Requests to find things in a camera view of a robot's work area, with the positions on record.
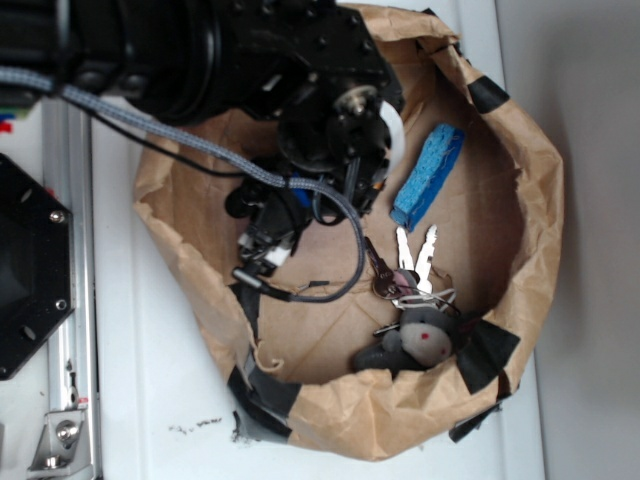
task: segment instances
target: plush toy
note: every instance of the plush toy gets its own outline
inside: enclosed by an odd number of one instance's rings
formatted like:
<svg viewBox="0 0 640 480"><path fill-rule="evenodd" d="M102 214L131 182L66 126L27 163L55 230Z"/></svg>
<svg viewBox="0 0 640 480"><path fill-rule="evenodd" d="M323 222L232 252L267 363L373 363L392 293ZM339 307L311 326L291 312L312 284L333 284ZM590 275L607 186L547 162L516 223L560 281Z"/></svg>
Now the plush toy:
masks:
<svg viewBox="0 0 640 480"><path fill-rule="evenodd" d="M395 376L400 370L435 367L460 345L464 322L463 317L451 317L430 306L405 310L400 327L387 332L382 342L360 351L354 368L389 369Z"/></svg>

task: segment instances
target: sponge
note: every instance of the sponge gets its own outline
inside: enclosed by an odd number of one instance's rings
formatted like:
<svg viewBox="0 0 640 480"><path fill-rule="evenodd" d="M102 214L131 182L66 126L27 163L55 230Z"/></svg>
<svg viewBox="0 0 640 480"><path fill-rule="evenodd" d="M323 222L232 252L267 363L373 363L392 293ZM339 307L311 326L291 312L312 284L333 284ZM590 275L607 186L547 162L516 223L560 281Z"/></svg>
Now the sponge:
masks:
<svg viewBox="0 0 640 480"><path fill-rule="evenodd" d="M458 159L464 132L439 124L422 147L418 162L393 202L391 218L413 232L444 185Z"/></svg>

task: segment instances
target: black plastic part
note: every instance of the black plastic part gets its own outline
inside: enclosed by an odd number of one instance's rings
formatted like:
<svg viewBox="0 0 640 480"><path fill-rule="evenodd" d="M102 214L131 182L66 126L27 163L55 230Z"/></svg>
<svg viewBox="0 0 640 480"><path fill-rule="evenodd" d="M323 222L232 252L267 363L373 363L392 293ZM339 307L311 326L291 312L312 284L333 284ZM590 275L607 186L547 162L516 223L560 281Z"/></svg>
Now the black plastic part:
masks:
<svg viewBox="0 0 640 480"><path fill-rule="evenodd" d="M486 75L467 85L478 113L490 113L509 100L509 94Z"/></svg>
<svg viewBox="0 0 640 480"><path fill-rule="evenodd" d="M71 213L0 154L0 380L72 312Z"/></svg>
<svg viewBox="0 0 640 480"><path fill-rule="evenodd" d="M469 393L479 392L500 375L518 343L520 337L486 320L478 322L469 343L457 355Z"/></svg>

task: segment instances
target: silver key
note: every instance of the silver key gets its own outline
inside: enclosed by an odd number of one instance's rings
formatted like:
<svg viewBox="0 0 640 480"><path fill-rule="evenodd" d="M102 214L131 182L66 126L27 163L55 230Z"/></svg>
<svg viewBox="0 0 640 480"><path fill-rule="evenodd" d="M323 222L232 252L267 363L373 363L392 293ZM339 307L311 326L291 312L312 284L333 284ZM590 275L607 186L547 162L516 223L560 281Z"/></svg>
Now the silver key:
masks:
<svg viewBox="0 0 640 480"><path fill-rule="evenodd" d="M420 249L418 260L416 260L415 271L420 275L418 289L426 293L433 292L433 285L431 285L431 282L429 281L429 272L431 271L431 260L433 259L433 253L435 252L437 238L438 227L436 225L431 225L427 231L427 239Z"/></svg>
<svg viewBox="0 0 640 480"><path fill-rule="evenodd" d="M404 268L405 270L413 270L415 266L413 264L411 250L409 250L407 231L402 227L396 228L396 237L398 238L398 264L400 268Z"/></svg>

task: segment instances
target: brown paper bag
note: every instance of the brown paper bag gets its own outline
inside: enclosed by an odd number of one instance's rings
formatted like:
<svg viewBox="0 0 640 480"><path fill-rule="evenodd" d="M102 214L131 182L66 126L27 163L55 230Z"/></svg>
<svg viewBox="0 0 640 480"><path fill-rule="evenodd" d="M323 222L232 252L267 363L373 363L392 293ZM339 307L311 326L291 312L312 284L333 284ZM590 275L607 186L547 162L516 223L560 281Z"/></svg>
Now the brown paper bag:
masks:
<svg viewBox="0 0 640 480"><path fill-rule="evenodd" d="M438 123L464 130L458 162L410 235L410 244L415 255L428 226L438 225L434 270L444 272L458 289L458 308L488 312L482 331L489 333L478 333L464 355L426 372L401 372L395 378L384 370L353 374L354 353L372 343L376 328L399 315L390 302L371 293L371 269L336 302L286 304L256 297L255 308L245 315L229 287L244 225L223 206L236 181L210 178L145 151L135 208L189 298L240 410L293 445L373 460L451 429L518 388L555 288L563 176L549 140L458 54L458 37L437 17L357 8L396 70L407 100L402 113L405 160L373 212L363 218L365 234L395 264L395 224L389 212L396 194ZM276 151L275 125L254 122L240 111L190 131L247 158ZM156 141L207 167L226 168L215 158ZM312 225L272 283L294 289L326 279L332 284L318 294L337 289L355 266L355 243L346 223ZM500 364L494 356L507 344ZM469 380L492 368L480 383Z"/></svg>

